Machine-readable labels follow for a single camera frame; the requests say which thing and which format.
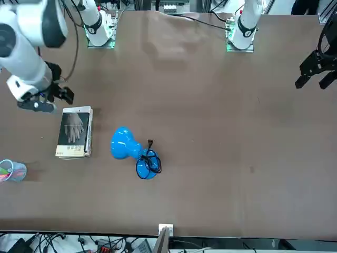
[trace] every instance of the wire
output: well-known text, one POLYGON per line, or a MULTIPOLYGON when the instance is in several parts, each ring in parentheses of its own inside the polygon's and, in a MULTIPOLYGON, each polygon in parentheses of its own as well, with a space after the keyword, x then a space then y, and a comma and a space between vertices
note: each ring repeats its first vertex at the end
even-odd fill
POLYGON ((192 253, 198 253, 198 252, 203 252, 204 250, 209 250, 209 249, 213 249, 213 248, 211 248, 211 247, 206 247, 206 248, 202 248, 202 249, 198 249, 198 250, 196 250, 196 251, 194 251, 194 252, 192 252, 192 253))
POLYGON ((218 3, 213 9, 211 9, 210 12, 214 11, 216 8, 218 8, 222 3, 226 2, 227 3, 228 0, 222 0, 220 3, 218 3))
POLYGON ((77 241, 81 244, 82 251, 85 252, 83 244, 82 244, 82 242, 81 242, 80 239, 81 239, 81 236, 78 236, 78 240, 77 241))
POLYGON ((240 7, 239 7, 239 9, 237 9, 235 12, 234 12, 234 14, 236 14, 237 12, 238 12, 238 10, 240 10, 242 7, 243 7, 243 5, 241 5, 240 7))
POLYGON ((107 238, 109 239, 110 251, 111 251, 112 250, 112 246, 111 246, 110 236, 108 236, 107 238))
POLYGON ((132 242, 130 242, 130 244, 133 244, 135 241, 137 241, 139 239, 139 237, 137 237, 136 239, 132 240, 132 242))
POLYGON ((36 248, 35 248, 35 250, 34 250, 33 253, 35 253, 35 252, 37 251, 37 249, 39 249, 39 251, 41 252, 41 244, 46 240, 46 239, 43 239, 43 240, 41 241, 42 236, 43 236, 43 235, 40 236, 39 243, 38 243, 38 245, 36 246, 36 248))
POLYGON ((90 237, 91 241, 93 241, 96 244, 96 241, 91 236, 89 236, 89 237, 90 237))
POLYGON ((56 251, 56 249, 54 248, 54 245, 53 245, 53 240, 56 238, 56 236, 54 238, 52 238, 52 235, 49 235, 48 237, 46 237, 46 235, 43 235, 43 236, 47 240, 45 248, 48 250, 49 245, 51 245, 53 250, 54 250, 54 253, 57 253, 57 251, 56 251))
POLYGON ((100 5, 101 8, 106 9, 107 11, 109 10, 107 7, 100 5))
MULTIPOLYGON (((124 237, 122 237, 122 238, 119 238, 119 239, 116 239, 116 240, 113 240, 113 241, 111 241, 111 242, 115 242, 115 241, 118 241, 118 242, 116 242, 112 247, 115 247, 120 241, 122 241, 123 239, 125 239, 124 237)), ((104 247, 104 246, 106 246, 106 245, 108 245, 108 244, 110 244, 109 242, 108 243, 106 243, 106 244, 104 244, 104 245, 101 245, 101 247, 104 247)))
POLYGON ((154 152, 152 149, 151 149, 151 146, 153 144, 153 141, 152 140, 148 140, 148 148, 147 148, 147 152, 146 152, 146 155, 142 155, 138 160, 137 160, 137 163, 136 163, 136 172, 137 172, 137 175, 140 179, 147 179, 147 177, 150 175, 151 172, 155 173, 155 174, 159 174, 162 172, 162 163, 159 159, 159 157, 157 156, 156 152, 154 152), (156 164, 153 164, 152 162, 152 159, 155 159, 156 160, 156 164), (137 170, 137 167, 138 167, 138 164, 139 162, 141 161, 144 161, 144 164, 145 164, 145 167, 147 168, 148 170, 148 174, 145 176, 145 177, 141 177, 141 175, 138 173, 138 170, 137 170))
POLYGON ((231 31, 229 28, 226 28, 226 27, 221 27, 221 26, 217 26, 217 25, 213 25, 213 24, 210 24, 210 23, 206 23, 206 22, 203 22, 201 20, 197 20, 196 18, 192 18, 192 17, 188 17, 188 16, 182 16, 182 14, 178 14, 178 15, 173 15, 173 16, 178 16, 178 17, 185 17, 185 18, 188 18, 190 20, 194 20, 194 21, 197 21, 199 23, 202 23, 202 24, 205 24, 205 25, 209 25, 209 26, 212 26, 212 27, 215 27, 215 28, 219 28, 219 29, 222 29, 222 30, 226 30, 226 31, 231 31))
POLYGON ((190 242, 190 241, 180 241, 180 240, 175 240, 175 239, 171 239, 170 241, 183 242, 183 243, 185 243, 185 244, 191 244, 191 245, 194 245, 194 246, 196 246, 196 247, 202 249, 202 247, 200 247, 200 245, 195 244, 195 243, 190 242))
POLYGON ((256 250, 254 248, 249 247, 244 241, 242 242, 242 245, 245 249, 252 249, 256 253, 256 250))
POLYGON ((68 16, 70 17, 70 19, 73 21, 73 23, 74 23, 76 26, 82 27, 82 26, 84 25, 84 21, 83 21, 82 15, 81 15, 81 13, 80 13, 80 10, 78 9, 77 5, 74 3, 74 0, 70 0, 70 1, 71 1, 72 4, 75 6, 75 9, 76 9, 77 13, 78 13, 79 16, 80 16, 81 23, 80 23, 80 24, 77 24, 77 23, 75 22, 75 19, 74 19, 73 15, 70 13, 70 11, 69 11, 69 9, 68 9, 68 7, 67 7, 66 10, 69 11, 69 12, 67 11, 68 16))
POLYGON ((224 20, 223 18, 220 18, 219 15, 217 15, 214 11, 211 11, 211 13, 213 13, 218 20, 226 23, 226 20, 224 20))
POLYGON ((117 20, 117 22, 116 22, 116 25, 115 26, 117 26, 117 24, 119 23, 119 21, 121 20, 121 17, 122 17, 122 14, 124 13, 124 11, 126 10, 126 9, 128 9, 129 8, 129 6, 125 6, 124 7, 124 9, 122 9, 122 12, 121 12, 121 14, 119 15, 119 17, 118 17, 118 20, 117 20))
POLYGON ((78 48, 79 48, 79 39, 78 39, 78 30, 77 30, 77 25, 73 19, 73 15, 70 13, 68 7, 65 5, 64 1, 62 0, 63 2, 63 5, 64 5, 64 8, 66 9, 67 11, 67 14, 69 15, 70 19, 73 21, 74 23, 74 28, 75 28, 75 33, 76 33, 76 50, 75 50, 75 56, 74 56, 74 62, 73 62, 73 65, 72 65, 72 68, 68 74, 67 77, 64 78, 64 81, 67 82, 69 80, 69 78, 73 75, 74 73, 74 70, 75 70, 75 66, 76 66, 76 62, 77 62, 77 57, 78 57, 78 48))

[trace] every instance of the clear plastic cup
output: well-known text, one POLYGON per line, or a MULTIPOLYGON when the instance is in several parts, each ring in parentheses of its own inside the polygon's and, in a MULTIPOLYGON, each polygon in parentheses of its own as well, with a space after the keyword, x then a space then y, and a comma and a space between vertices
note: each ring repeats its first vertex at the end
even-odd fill
POLYGON ((23 163, 13 162, 11 160, 2 160, 0 162, 0 168, 2 168, 2 172, 7 170, 7 174, 1 173, 0 182, 5 181, 22 181, 27 174, 27 167, 23 163))

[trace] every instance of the blue vase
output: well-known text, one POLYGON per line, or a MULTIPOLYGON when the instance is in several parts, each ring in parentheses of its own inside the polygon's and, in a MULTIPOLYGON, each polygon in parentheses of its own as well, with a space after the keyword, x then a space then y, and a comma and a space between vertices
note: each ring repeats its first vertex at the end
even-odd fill
POLYGON ((137 161, 136 171, 141 179, 154 178, 161 172, 161 162, 158 154, 152 149, 143 149, 142 145, 134 140, 129 128, 122 126, 112 135, 110 151, 116 159, 132 157, 137 161))

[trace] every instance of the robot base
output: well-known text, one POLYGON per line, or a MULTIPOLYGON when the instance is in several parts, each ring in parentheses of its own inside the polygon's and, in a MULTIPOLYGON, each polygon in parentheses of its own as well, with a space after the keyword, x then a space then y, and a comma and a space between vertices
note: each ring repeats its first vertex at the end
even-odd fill
POLYGON ((231 29, 231 31, 226 31, 226 50, 227 52, 246 52, 246 53, 253 53, 254 52, 254 36, 255 36, 255 33, 256 31, 258 30, 256 28, 256 30, 254 31, 253 35, 252 35, 252 43, 251 45, 244 49, 244 50, 241 50, 241 49, 238 49, 237 47, 235 47, 233 45, 233 43, 230 41, 230 37, 233 36, 233 33, 234 33, 234 29, 235 29, 235 20, 233 19, 233 17, 231 17, 230 20, 226 20, 226 28, 229 28, 231 29))
POLYGON ((112 17, 111 14, 106 13, 105 11, 100 11, 103 18, 103 25, 98 29, 98 33, 100 34, 99 40, 96 38, 96 43, 93 44, 93 38, 88 33, 87 30, 85 30, 87 35, 87 41, 88 41, 88 48, 106 48, 106 49, 112 49, 115 47, 116 42, 116 24, 117 24, 117 18, 112 17))

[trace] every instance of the table surface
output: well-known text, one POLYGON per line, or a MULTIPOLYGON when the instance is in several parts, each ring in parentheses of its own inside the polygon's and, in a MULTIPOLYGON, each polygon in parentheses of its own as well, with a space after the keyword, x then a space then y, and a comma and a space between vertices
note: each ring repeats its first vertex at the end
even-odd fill
MULTIPOLYGON (((221 25, 210 14, 196 18, 221 25)), ((43 49, 64 75, 61 49, 43 49)), ((316 16, 262 16, 255 52, 227 53, 223 30, 158 12, 125 12, 114 50, 80 53, 74 106, 94 109, 92 157, 61 161, 61 113, 20 110, 1 74, 1 157, 24 162, 27 180, 4 183, 0 227, 177 236, 335 239, 337 88, 316 76, 294 86, 316 48, 316 16), (128 126, 153 139, 163 171, 137 177, 110 140, 128 126)), ((66 106, 59 101, 58 106, 66 106)))

